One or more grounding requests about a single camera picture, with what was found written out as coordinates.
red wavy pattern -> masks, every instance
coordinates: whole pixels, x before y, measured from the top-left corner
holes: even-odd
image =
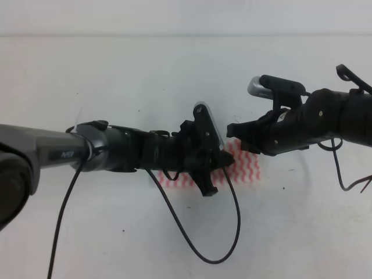
[[[235,163],[227,168],[227,173],[235,184],[242,183],[246,185],[247,183],[253,183],[261,179],[258,155],[242,151],[241,142],[238,139],[228,141],[224,150],[231,153],[235,159]],[[166,188],[187,188],[195,185],[195,182],[188,173],[181,173],[176,181],[170,181],[166,179],[162,171],[159,171],[158,179],[161,185],[163,185],[165,181],[164,186]],[[213,171],[211,173],[211,179],[213,185],[219,185],[220,187],[227,186],[227,181],[225,180],[222,169]]]
[[[258,156],[257,156],[257,154],[253,154],[253,157],[255,158],[255,168],[257,170],[256,178],[257,178],[257,180],[260,180],[261,179],[261,177],[260,177],[261,172],[260,172],[260,166],[258,165]]]

wire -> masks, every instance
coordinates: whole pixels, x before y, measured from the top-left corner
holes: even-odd
[[[65,207],[66,207],[67,201],[68,201],[68,199],[70,197],[70,194],[72,192],[72,189],[74,188],[75,182],[76,182],[77,178],[79,177],[79,174],[81,173],[81,171],[82,171],[85,163],[87,162],[87,160],[89,158],[89,155],[90,155],[90,152],[88,151],[84,155],[83,159],[81,160],[81,163],[79,165],[79,168],[76,170],[75,175],[74,175],[74,177],[71,180],[69,189],[67,190],[66,196],[65,196],[65,198],[63,199],[63,202],[62,202],[62,206],[60,207],[60,211],[59,211],[59,215],[58,215],[58,220],[57,220],[57,225],[56,225],[56,231],[54,233],[53,246],[52,246],[52,254],[51,254],[51,261],[49,262],[49,270],[48,270],[48,277],[47,277],[48,279],[51,279],[52,278],[54,259],[55,259],[56,250],[57,250],[58,235],[59,235],[60,225],[61,225],[61,222],[62,222],[63,212],[65,211]]]
[[[328,149],[325,149],[325,150],[333,152],[333,157],[335,159],[335,164],[336,164],[338,182],[339,182],[339,185],[341,186],[341,189],[343,189],[344,191],[350,191],[354,186],[356,186],[356,185],[358,185],[362,182],[367,181],[367,184],[363,187],[363,189],[360,192],[360,193],[362,193],[364,191],[364,189],[366,189],[366,187],[372,181],[372,175],[371,176],[366,176],[366,177],[361,178],[361,179],[358,179],[358,180],[354,181],[353,183],[351,183],[348,187],[345,187],[343,182],[342,182],[341,171],[340,171],[340,168],[339,168],[337,152],[336,152],[336,150],[339,149],[339,147],[341,147],[340,145],[342,145],[342,142],[338,146],[335,146],[334,139],[331,139],[331,144],[332,144],[332,148],[327,147],[327,148],[329,148],[329,150]]]
[[[320,142],[318,143],[318,146],[325,151],[337,151],[341,148],[343,143],[344,143],[344,141],[341,139],[340,143],[336,147],[325,146],[325,145],[321,144]]]
[[[224,262],[225,260],[227,260],[231,254],[233,253],[237,243],[238,243],[238,239],[239,239],[239,234],[240,234],[240,222],[241,222],[241,218],[240,218],[240,209],[239,209],[239,204],[238,204],[238,199],[237,199],[237,195],[235,194],[235,191],[234,191],[234,187],[231,183],[231,180],[227,174],[227,171],[226,169],[223,167],[223,172],[225,174],[225,177],[226,177],[226,180],[230,186],[230,190],[231,190],[231,193],[232,193],[232,197],[234,198],[234,202],[235,202],[235,207],[237,208],[237,216],[238,216],[238,224],[237,224],[237,233],[235,235],[235,239],[234,239],[234,243],[232,243],[232,246],[230,248],[230,250],[227,252],[227,254],[219,259],[219,260],[209,260],[207,259],[206,257],[204,257],[202,254],[199,253],[198,250],[196,250],[195,246],[192,244],[190,238],[188,237],[187,233],[185,232],[184,230],[184,227],[182,226],[180,220],[178,219],[177,217],[177,214],[175,213],[167,195],[165,194],[164,190],[163,190],[163,187],[161,186],[161,184],[158,182],[158,179],[156,179],[155,175],[152,173],[152,171],[150,171],[149,169],[145,169],[147,171],[147,173],[151,176],[151,178],[153,179],[153,182],[155,182],[156,186],[158,187],[160,193],[162,194],[165,202],[167,203],[167,206],[170,210],[170,213],[172,214],[173,218],[174,218],[174,221],[176,221],[178,227],[180,228],[180,231],[182,233],[182,235],[184,236],[187,244],[190,246],[190,248],[194,251],[194,253],[201,259],[203,260],[204,262],[206,263],[210,263],[210,264],[219,264],[219,263],[222,263]]]
[[[177,179],[178,179],[178,176],[179,176],[180,173],[181,173],[181,171],[178,170],[177,173],[176,173],[176,175],[175,175],[173,178],[171,178],[167,170],[162,170],[162,172],[164,172],[165,177],[168,178],[170,181],[175,181],[175,180],[177,180]]]

black cable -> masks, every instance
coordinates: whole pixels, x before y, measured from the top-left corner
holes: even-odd
[[[344,141],[341,139],[340,143],[336,147],[325,146],[324,144],[321,144],[320,142],[318,143],[318,146],[325,151],[336,151],[341,148],[343,143]]]
[[[158,182],[158,179],[156,179],[155,175],[152,173],[152,171],[150,171],[149,169],[145,169],[147,171],[147,173],[151,176],[151,178],[153,179],[153,182],[155,182],[156,186],[158,187],[160,193],[162,194],[165,202],[167,203],[167,206],[170,210],[170,213],[172,214],[174,220],[176,221],[178,227],[180,228],[180,231],[182,233],[182,235],[184,236],[187,244],[190,246],[190,248],[194,251],[194,253],[201,259],[203,260],[204,262],[206,263],[210,263],[210,264],[218,264],[218,263],[222,263],[224,262],[225,260],[227,260],[231,254],[233,253],[234,249],[235,249],[235,246],[237,245],[237,242],[238,242],[238,239],[239,239],[239,234],[240,234],[240,209],[239,209],[239,204],[238,204],[238,199],[237,199],[237,195],[235,194],[235,191],[234,191],[234,187],[231,183],[231,180],[227,174],[227,171],[226,169],[223,167],[223,172],[225,174],[225,177],[226,177],[226,180],[230,186],[230,190],[231,190],[231,193],[232,193],[232,197],[234,198],[234,202],[235,202],[235,207],[237,208],[237,216],[238,216],[238,224],[237,224],[237,233],[235,235],[235,239],[234,239],[234,243],[232,244],[230,250],[227,252],[227,254],[219,259],[219,260],[209,260],[207,258],[205,258],[202,254],[199,253],[198,250],[196,250],[195,246],[192,244],[190,238],[188,237],[187,233],[185,232],[184,230],[184,227],[182,226],[180,220],[178,219],[177,217],[177,214],[175,213],[167,195],[165,194],[161,184]]]
[[[366,189],[366,187],[368,186],[368,184],[372,181],[372,175],[371,176],[367,176],[367,177],[364,177],[364,178],[361,178],[361,179],[358,179],[356,180],[355,182],[351,183],[349,185],[349,187],[346,187],[344,186],[343,182],[342,182],[342,177],[341,177],[341,171],[339,169],[339,163],[338,163],[338,158],[337,158],[337,152],[336,150],[339,148],[338,146],[340,146],[340,144],[338,146],[335,146],[335,141],[334,139],[331,139],[331,143],[332,143],[332,148],[330,151],[333,152],[333,157],[335,159],[335,164],[336,164],[336,170],[337,170],[337,176],[338,176],[338,182],[339,182],[339,185],[341,186],[341,189],[343,189],[344,191],[349,191],[351,190],[355,185],[358,185],[362,182],[365,182],[367,181],[367,184],[363,187],[363,189],[361,190],[360,193],[362,193],[364,191],[364,189]]]
[[[81,173],[85,163],[87,162],[88,158],[90,156],[90,152],[88,151],[83,159],[81,160],[81,163],[79,165],[79,168],[76,170],[74,177],[71,180],[69,189],[67,190],[66,196],[63,199],[62,206],[60,207],[59,215],[58,215],[58,220],[57,220],[57,225],[56,225],[56,231],[54,233],[54,239],[53,239],[53,247],[52,247],[52,254],[51,254],[51,261],[49,262],[49,270],[48,270],[48,279],[52,278],[52,272],[53,272],[53,265],[54,265],[54,259],[56,255],[56,249],[57,249],[57,242],[58,242],[58,235],[59,235],[59,229],[60,225],[62,222],[62,217],[63,217],[63,212],[65,211],[65,207],[67,204],[67,201],[70,197],[70,194],[72,192],[72,189],[74,188],[75,182],[77,178],[79,177],[79,174]]]
[[[179,171],[177,171],[176,175],[173,178],[171,178],[167,170],[162,170],[162,171],[164,172],[165,177],[168,178],[170,181],[177,180],[178,179],[178,176],[181,173],[181,171],[179,170]]]

white background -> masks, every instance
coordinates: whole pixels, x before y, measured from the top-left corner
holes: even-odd
[[[3,0],[0,34],[371,33],[368,0]]]
[[[370,11],[364,0],[1,1],[0,122],[64,131],[81,110],[80,122],[178,131],[205,101],[225,134],[237,117],[256,120],[271,108],[246,93],[254,76],[347,91],[335,74],[344,63],[372,83]],[[344,144],[346,184],[370,174],[371,155]],[[53,278],[371,277],[372,189],[343,192],[332,154],[316,146],[259,162],[261,182],[237,189],[238,246],[217,266],[192,253],[143,171],[83,173]],[[42,171],[37,193],[0,233],[1,278],[46,278],[73,174]],[[212,198],[167,193],[196,247],[222,257],[236,225],[228,189]]]

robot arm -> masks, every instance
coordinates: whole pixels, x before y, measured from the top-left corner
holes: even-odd
[[[220,149],[208,107],[196,105],[194,118],[172,135],[109,126],[106,121],[83,123],[67,133],[0,125],[0,231],[36,192],[41,168],[70,164],[77,169],[86,155],[83,171],[187,172],[203,196],[215,194],[210,172],[235,161]]]
[[[273,110],[257,121],[228,125],[227,136],[239,138],[244,150],[270,156],[308,149],[333,138],[372,146],[372,88],[344,65],[337,72],[359,89],[350,93],[322,89],[308,94],[294,81],[254,78],[248,92],[272,99]],[[308,96],[304,104],[301,96]]]

